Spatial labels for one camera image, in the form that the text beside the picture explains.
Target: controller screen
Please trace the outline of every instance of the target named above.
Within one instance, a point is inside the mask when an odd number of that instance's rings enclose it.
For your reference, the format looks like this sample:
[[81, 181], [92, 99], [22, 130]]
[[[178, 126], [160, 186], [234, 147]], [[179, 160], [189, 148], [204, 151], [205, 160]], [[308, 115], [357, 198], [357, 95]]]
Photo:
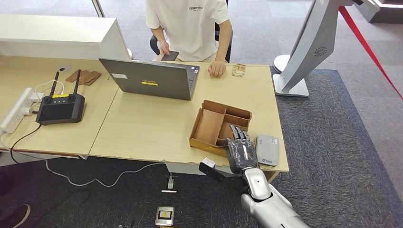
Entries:
[[42, 107], [39, 121], [70, 119], [74, 104], [54, 104]]

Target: sticker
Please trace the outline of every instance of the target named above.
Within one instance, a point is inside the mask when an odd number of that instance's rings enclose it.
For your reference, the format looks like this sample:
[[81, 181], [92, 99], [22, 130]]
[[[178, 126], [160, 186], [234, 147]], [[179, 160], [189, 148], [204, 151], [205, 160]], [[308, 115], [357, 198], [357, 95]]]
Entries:
[[171, 217], [171, 212], [170, 211], [160, 211], [160, 217], [169, 219]]
[[150, 85], [150, 86], [158, 86], [158, 84], [157, 83], [152, 83], [152, 82], [141, 82], [141, 84], [144, 84], [144, 85]]
[[68, 94], [53, 95], [52, 98], [68, 97]]
[[127, 76], [126, 76], [126, 75], [122, 75], [122, 74], [112, 74], [112, 76], [113, 76], [114, 78], [123, 78], [123, 79], [127, 79]]

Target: cardboard box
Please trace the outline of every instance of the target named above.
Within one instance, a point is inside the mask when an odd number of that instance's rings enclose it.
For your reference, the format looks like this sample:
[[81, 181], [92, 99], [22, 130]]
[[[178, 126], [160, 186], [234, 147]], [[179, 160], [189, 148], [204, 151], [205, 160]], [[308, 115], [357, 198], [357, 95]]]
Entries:
[[189, 144], [226, 158], [225, 139], [234, 139], [229, 124], [248, 131], [251, 118], [252, 113], [247, 110], [204, 100], [196, 116]]

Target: wooden desk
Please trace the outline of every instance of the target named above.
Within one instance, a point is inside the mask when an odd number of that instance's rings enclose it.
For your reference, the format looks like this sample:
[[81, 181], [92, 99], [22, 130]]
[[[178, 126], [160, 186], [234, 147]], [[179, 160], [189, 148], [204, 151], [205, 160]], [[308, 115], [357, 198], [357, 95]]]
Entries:
[[[4, 118], [26, 87], [35, 89], [37, 85], [53, 80], [56, 71], [63, 64], [71, 65], [69, 71], [62, 72], [59, 76], [59, 81], [65, 84], [65, 93], [72, 93], [74, 84], [64, 80], [78, 68], [102, 73], [102, 76], [91, 86], [78, 87], [78, 93], [86, 98], [83, 120], [79, 123], [42, 126], [29, 138], [19, 142], [15, 147], [16, 151], [58, 155], [89, 154], [118, 89], [113, 80], [108, 80], [109, 74], [98, 60], [0, 56], [0, 120]], [[41, 86], [38, 91], [41, 92], [51, 86], [52, 83]], [[1, 138], [4, 144], [11, 147], [16, 140], [36, 129], [38, 123], [31, 122], [35, 118], [36, 115], [26, 116], [14, 133], [6, 134]]]
[[276, 136], [280, 153], [276, 167], [261, 166], [271, 181], [288, 171], [283, 134], [270, 70], [248, 65], [242, 78], [231, 75], [232, 65], [222, 77], [210, 77], [209, 63], [181, 63], [200, 66], [192, 101], [124, 93], [120, 89], [91, 149], [90, 156], [184, 164], [197, 168], [208, 157], [228, 167], [226, 158], [191, 148], [189, 136], [203, 100], [211, 100], [252, 112], [249, 134]]

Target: antenna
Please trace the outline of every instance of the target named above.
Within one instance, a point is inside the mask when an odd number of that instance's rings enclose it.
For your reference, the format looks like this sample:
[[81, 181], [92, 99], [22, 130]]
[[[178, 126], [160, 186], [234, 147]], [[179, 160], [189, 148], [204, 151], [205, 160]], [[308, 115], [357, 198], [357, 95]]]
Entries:
[[78, 70], [78, 73], [77, 73], [76, 86], [74, 87], [74, 92], [73, 92], [73, 94], [76, 94], [76, 93], [77, 93], [77, 90], [78, 90], [78, 81], [80, 80], [80, 74], [81, 74], [81, 70], [79, 69], [79, 70]]
[[59, 79], [59, 74], [60, 74], [60, 72], [57, 71], [56, 75], [55, 75], [55, 81], [53, 81], [52, 90], [50, 91], [49, 96], [53, 96], [53, 94], [55, 92], [57, 80]]

